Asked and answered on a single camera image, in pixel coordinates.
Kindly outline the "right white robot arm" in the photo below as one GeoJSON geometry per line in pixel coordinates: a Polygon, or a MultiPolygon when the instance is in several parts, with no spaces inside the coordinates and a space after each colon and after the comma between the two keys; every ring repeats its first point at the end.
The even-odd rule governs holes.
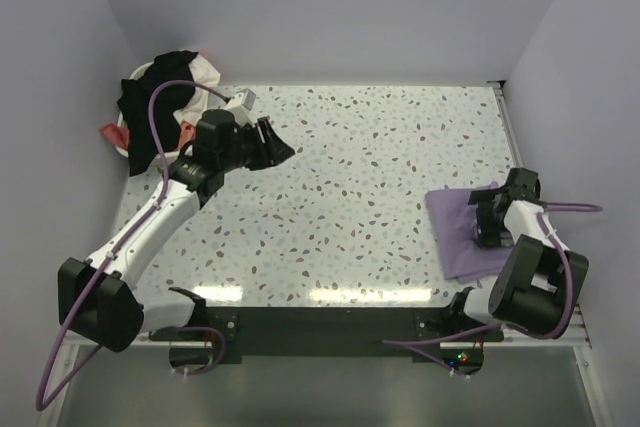
{"type": "Polygon", "coordinates": [[[481,325],[536,339],[564,334],[589,261],[560,240],[549,215],[599,206],[545,202],[537,173],[518,167],[502,185],[432,191],[425,202],[443,276],[465,286],[445,316],[452,337],[469,339],[481,325]]]}

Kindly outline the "purple t shirt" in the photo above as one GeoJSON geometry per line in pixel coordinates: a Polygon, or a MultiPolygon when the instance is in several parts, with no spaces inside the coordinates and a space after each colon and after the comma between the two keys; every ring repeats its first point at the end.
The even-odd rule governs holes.
{"type": "Polygon", "coordinates": [[[473,189],[454,188],[425,195],[443,278],[447,281],[469,283],[498,275],[512,251],[511,247],[482,249],[476,244],[476,210],[468,204],[472,192],[473,189]]]}

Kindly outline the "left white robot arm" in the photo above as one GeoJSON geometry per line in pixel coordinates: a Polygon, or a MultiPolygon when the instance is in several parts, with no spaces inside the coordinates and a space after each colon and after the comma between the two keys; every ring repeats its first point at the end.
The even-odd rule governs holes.
{"type": "Polygon", "coordinates": [[[196,308],[200,298],[181,289],[175,300],[145,305],[134,295],[138,281],[171,236],[223,187],[227,173],[276,167],[294,154],[266,117],[241,124],[232,111],[206,111],[195,140],[129,223],[88,259],[70,258],[59,268],[61,327],[112,352],[146,331],[173,328],[185,339],[200,337],[207,327],[207,315],[196,308]]]}

